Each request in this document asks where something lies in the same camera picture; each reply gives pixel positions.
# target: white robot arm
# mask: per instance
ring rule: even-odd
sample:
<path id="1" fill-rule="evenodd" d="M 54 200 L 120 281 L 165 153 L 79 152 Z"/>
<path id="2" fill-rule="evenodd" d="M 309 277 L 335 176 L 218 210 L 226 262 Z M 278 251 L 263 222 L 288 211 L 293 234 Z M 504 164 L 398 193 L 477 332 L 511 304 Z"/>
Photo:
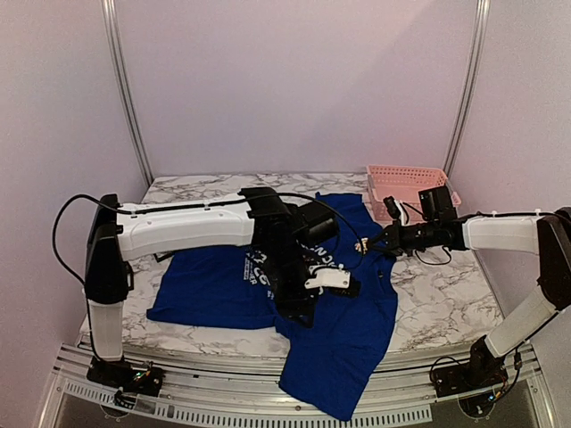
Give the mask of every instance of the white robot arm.
<path id="1" fill-rule="evenodd" d="M 538 286 L 500 325 L 472 345 L 466 365 L 436 369 L 432 379 L 439 397 L 495 384 L 507 378 L 506 355 L 571 304 L 571 209 L 458 218 L 445 186 L 420 192 L 419 197 L 426 223 L 413 226 L 402 226 L 393 198 L 385 199 L 394 222 L 368 240 L 371 250 L 398 256 L 442 245 L 456 251 L 494 249 L 539 256 Z"/>
<path id="2" fill-rule="evenodd" d="M 95 215 L 85 279 L 96 359 L 88 377 L 96 382 L 109 377 L 105 370 L 111 363 L 121 366 L 123 361 L 122 307 L 129 289 L 129 260 L 212 245 L 250 245 L 266 256 L 263 268 L 278 313 L 308 327 L 320 289 L 328 287 L 347 297 L 359 292 L 348 271 L 312 268 L 317 263 L 307 248 L 338 234 L 335 211 L 323 203 L 284 203 L 267 187 L 208 201 L 119 205 L 117 195 L 111 194 L 100 203 L 112 210 L 103 206 Z"/>

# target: white print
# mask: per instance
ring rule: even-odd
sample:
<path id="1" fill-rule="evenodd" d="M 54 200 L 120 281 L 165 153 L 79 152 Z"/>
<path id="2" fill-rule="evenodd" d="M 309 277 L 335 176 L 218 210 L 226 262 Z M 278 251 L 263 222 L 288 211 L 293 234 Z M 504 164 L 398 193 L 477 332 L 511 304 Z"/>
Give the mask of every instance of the white print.
<path id="1" fill-rule="evenodd" d="M 261 271 L 259 267 L 255 267 L 253 269 L 253 273 L 258 278 L 258 281 L 260 281 L 264 285 L 269 285 L 268 277 L 264 275 L 264 273 Z"/>

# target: black cable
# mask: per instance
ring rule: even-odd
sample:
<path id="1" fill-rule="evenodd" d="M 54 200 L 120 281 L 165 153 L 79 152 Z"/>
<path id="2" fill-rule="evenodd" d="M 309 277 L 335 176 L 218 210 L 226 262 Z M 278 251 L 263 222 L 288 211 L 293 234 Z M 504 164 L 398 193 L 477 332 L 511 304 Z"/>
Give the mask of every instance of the black cable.
<path id="1" fill-rule="evenodd" d="M 414 250 L 414 254 L 415 254 L 415 256 L 417 256 L 417 259 L 420 260 L 420 262 L 421 262 L 421 263 L 424 263 L 425 265 L 429 265 L 429 266 L 444 266 L 444 265 L 449 264 L 449 263 L 452 261 L 452 255 L 451 255 L 450 252 L 449 252 L 448 250 L 446 250 L 444 247 L 442 247 L 442 248 L 443 248 L 443 251 L 444 251 L 444 252 L 446 253 L 446 255 L 448 256 L 448 260 L 447 260 L 447 261 L 444 261 L 444 262 L 430 263 L 430 262 L 428 262 L 428 261 L 424 261 L 424 260 L 422 260 L 422 259 L 420 258 L 420 256 L 418 255 L 418 251 L 417 251 L 417 250 Z"/>
<path id="2" fill-rule="evenodd" d="M 495 404 L 498 401 L 500 401 L 501 399 L 503 399 L 506 395 L 508 395 L 508 393 L 514 389 L 514 386 L 516 386 L 517 383 L 517 379 L 519 378 L 519 372 L 521 372 L 521 369 L 516 371 L 516 377 L 514 377 L 514 381 L 509 385 L 508 389 L 503 392 L 498 398 L 494 399 L 493 401 L 490 402 L 490 404 Z"/>
<path id="3" fill-rule="evenodd" d="M 420 214 L 420 217 L 422 217 L 422 219 L 425 219 L 425 215 L 422 213 L 422 211 L 417 210 L 416 208 L 414 208 L 412 205 L 410 205 L 409 203 L 406 202 L 401 202 L 402 205 L 409 207 L 411 210 L 415 211 L 417 214 Z"/>
<path id="4" fill-rule="evenodd" d="M 57 227 L 60 224 L 60 220 L 62 218 L 63 212 L 70 206 L 70 204 L 74 201 L 76 201 L 77 199 L 87 199 L 88 201 L 91 201 L 92 199 L 95 200 L 96 202 L 99 202 L 96 198 L 92 198 L 91 196 L 87 195 L 87 194 L 76 194 L 75 196 L 69 198 L 69 200 L 67 202 L 65 202 L 63 204 L 63 206 L 60 208 L 60 211 L 57 213 L 57 216 L 55 216 L 55 221 L 54 221 L 54 226 L 52 227 L 52 251 L 54 252 L 54 256 L 57 259 L 57 261 L 60 262 L 60 264 L 63 266 L 63 268 L 65 270 L 67 270 L 75 279 L 77 279 L 82 286 L 85 287 L 86 282 L 83 280 L 83 278 L 75 271 L 73 270 L 71 267 L 68 266 L 68 264 L 63 261 L 62 256 L 60 255 L 60 252 L 57 250 L 57 242 L 55 240 L 56 236 L 57 236 Z M 86 306 L 87 306 L 87 322 L 89 323 L 89 339 L 91 340 L 91 349 L 93 351 L 93 355 L 95 356 L 95 358 L 97 358 L 98 360 L 103 360 L 101 357 L 99 357 L 99 355 L 97 354 L 97 351 L 95 350 L 95 343 L 93 340 L 93 332 L 91 330 L 91 311 L 89 310 L 89 301 L 87 300 L 86 297 Z"/>
<path id="5" fill-rule="evenodd" d="M 404 208 L 404 207 L 402 207 L 402 210 L 403 210 L 404 213 L 407 215 L 407 219 L 405 220 L 404 224 L 405 224 L 405 225 L 408 225 L 408 224 L 409 224 L 409 221 L 410 221 L 409 212 L 408 212 L 407 209 Z"/>
<path id="6" fill-rule="evenodd" d="M 571 219 L 558 214 L 557 212 L 549 212 L 549 211 L 540 211 L 540 212 L 531 212 L 531 211 L 524 211 L 524 212 L 500 212 L 497 214 L 491 214 L 491 213 L 484 213 L 484 212 L 480 212 L 478 211 L 474 217 L 476 216 L 482 216 L 482 217 L 487 217 L 487 218 L 493 218 L 493 217 L 497 217 L 497 218 L 505 218 L 505 217 L 526 217 L 526 216 L 530 216 L 530 217 L 535 217 L 535 216 L 554 216 L 557 217 L 563 221 L 565 221 L 566 223 L 568 223 L 569 225 L 571 225 Z"/>
<path id="7" fill-rule="evenodd" d="M 454 363 L 458 364 L 459 366 L 462 366 L 462 363 L 460 363 L 457 359 L 455 359 L 454 357 L 450 357 L 449 355 L 446 355 L 444 357 L 440 357 L 438 358 L 434 363 L 432 363 L 432 365 L 430 366 L 430 371 L 428 372 L 428 378 L 430 379 L 430 382 L 434 383 L 434 378 L 433 378 L 433 372 L 434 372 L 434 368 L 436 367 L 436 365 L 441 362 L 443 359 L 449 359 L 451 361 L 453 361 Z"/>
<path id="8" fill-rule="evenodd" d="M 521 346 L 521 345 L 518 345 L 518 346 L 516 347 L 516 353 L 514 354 L 514 367 L 516 368 L 516 377 L 514 377 L 514 380 L 513 380 L 513 382 L 509 385 L 508 389 L 505 390 L 499 397 L 496 397 L 494 400 L 490 401 L 490 402 L 486 405 L 486 407 L 489 407 L 489 406 L 491 406 L 491 405 L 497 403 L 497 402 L 500 401 L 501 399 L 503 399 L 503 398 L 504 398 L 506 395 L 508 395 L 509 392 L 510 392 L 511 390 L 513 390 L 514 387 L 516 386 L 517 379 L 519 379 L 519 374 L 520 374 L 520 372 L 521 372 L 521 367 L 522 367 L 522 365 L 523 365 L 522 359 L 521 359 L 521 354 L 519 353 L 519 347 L 520 347 L 520 346 Z"/>

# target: white wall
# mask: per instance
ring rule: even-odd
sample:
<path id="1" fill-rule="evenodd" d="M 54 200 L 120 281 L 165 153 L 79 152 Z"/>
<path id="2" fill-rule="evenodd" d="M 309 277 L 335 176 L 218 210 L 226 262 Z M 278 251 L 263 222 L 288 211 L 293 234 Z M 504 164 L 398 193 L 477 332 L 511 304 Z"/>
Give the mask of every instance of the white wall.
<path id="1" fill-rule="evenodd" d="M 493 2 L 468 128 L 452 181 L 471 210 L 571 206 L 571 3 Z M 535 286 L 537 259 L 484 254 L 510 312 Z M 571 426 L 571 314 L 534 346 Z"/>
<path id="2" fill-rule="evenodd" d="M 32 425 L 62 342 L 85 302 L 50 249 L 71 195 L 144 191 L 107 48 L 100 2 L 0 2 L 0 425 Z M 70 209 L 63 256 L 82 272 L 94 208 Z"/>
<path id="3" fill-rule="evenodd" d="M 157 176 L 443 163 L 475 1 L 117 3 Z"/>

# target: wire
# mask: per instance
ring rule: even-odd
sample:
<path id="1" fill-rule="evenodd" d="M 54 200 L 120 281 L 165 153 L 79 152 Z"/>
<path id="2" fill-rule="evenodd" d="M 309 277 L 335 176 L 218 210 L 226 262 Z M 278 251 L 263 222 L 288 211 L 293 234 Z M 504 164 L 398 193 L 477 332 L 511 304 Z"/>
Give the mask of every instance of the wire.
<path id="1" fill-rule="evenodd" d="M 417 214 L 420 214 L 420 217 L 422 217 L 422 219 L 425 219 L 425 215 L 422 213 L 422 211 L 417 210 L 416 208 L 414 208 L 412 205 L 410 205 L 407 202 L 401 202 L 402 205 L 409 207 L 411 210 L 415 211 Z"/>
<path id="2" fill-rule="evenodd" d="M 458 364 L 459 366 L 462 366 L 462 364 L 457 359 L 455 359 L 454 357 L 450 357 L 449 355 L 446 355 L 444 357 L 440 357 L 434 363 L 432 363 L 432 365 L 430 366 L 430 371 L 428 372 L 428 377 L 430 378 L 430 382 L 434 383 L 434 377 L 433 377 L 434 368 L 443 359 L 449 359 L 449 360 L 453 361 L 454 363 Z"/>
<path id="3" fill-rule="evenodd" d="M 67 270 L 75 279 L 77 279 L 81 283 L 81 285 L 83 285 L 85 287 L 86 282 L 84 281 L 84 279 L 75 270 L 73 270 L 70 266 L 68 266 L 68 264 L 65 261 L 63 261 L 62 256 L 60 255 L 60 252 L 57 249 L 57 242 L 55 239 L 57 236 L 57 227 L 60 224 L 60 220 L 62 219 L 63 213 L 77 199 L 87 199 L 89 201 L 91 201 L 93 199 L 96 202 L 99 202 L 96 198 L 93 198 L 87 194 L 76 194 L 75 196 L 69 198 L 69 200 L 66 201 L 62 205 L 62 207 L 60 208 L 60 211 L 57 213 L 57 216 L 55 216 L 54 226 L 52 227 L 52 251 L 54 252 L 55 258 L 57 259 L 57 261 L 60 262 L 60 264 L 63 266 L 63 268 L 65 270 Z M 86 306 L 87 306 L 87 322 L 89 323 L 89 339 L 91 341 L 91 349 L 93 351 L 93 355 L 95 356 L 95 358 L 97 358 L 98 360 L 101 361 L 103 359 L 101 357 L 99 357 L 99 355 L 97 354 L 97 351 L 95 350 L 95 343 L 93 340 L 93 332 L 91 330 L 91 310 L 89 309 L 89 301 L 87 300 L 87 297 L 86 297 Z"/>
<path id="4" fill-rule="evenodd" d="M 421 263 L 424 263 L 425 265 L 429 265 L 429 266 L 444 266 L 449 264 L 452 261 L 452 255 L 450 254 L 450 252 L 448 250 L 446 250 L 444 247 L 443 251 L 446 253 L 446 255 L 448 256 L 448 260 L 444 261 L 444 262 L 439 262 L 439 263 L 431 263 L 429 261 L 424 261 L 420 258 L 420 256 L 418 255 L 418 250 L 414 250 L 414 254 L 415 256 L 417 256 L 417 259 L 420 260 Z"/>
<path id="5" fill-rule="evenodd" d="M 498 217 L 498 218 L 503 218 L 503 217 L 523 217 L 523 216 L 531 216 L 531 217 L 536 217 L 536 216 L 554 216 L 559 218 L 560 220 L 563 220 L 564 222 L 568 223 L 569 225 L 571 225 L 571 218 L 567 218 L 561 214 L 558 214 L 557 212 L 549 212 L 549 211 L 540 211 L 540 212 L 531 212 L 531 211 L 523 211 L 523 212 L 500 212 L 497 214 L 491 214 L 491 213 L 484 213 L 484 212 L 480 212 L 478 211 L 473 217 L 477 217 L 477 216 L 482 216 L 482 217 L 488 217 L 488 218 L 493 218 L 493 217 Z"/>
<path id="6" fill-rule="evenodd" d="M 409 221 L 410 221 L 410 216 L 409 216 L 409 212 L 407 211 L 407 209 L 404 208 L 404 206 L 403 206 L 405 203 L 406 203 L 406 202 L 399 202 L 399 204 L 401 205 L 402 210 L 403 210 L 404 213 L 407 215 L 407 219 L 405 220 L 404 224 L 405 224 L 405 225 L 408 225 L 408 224 L 409 224 Z"/>

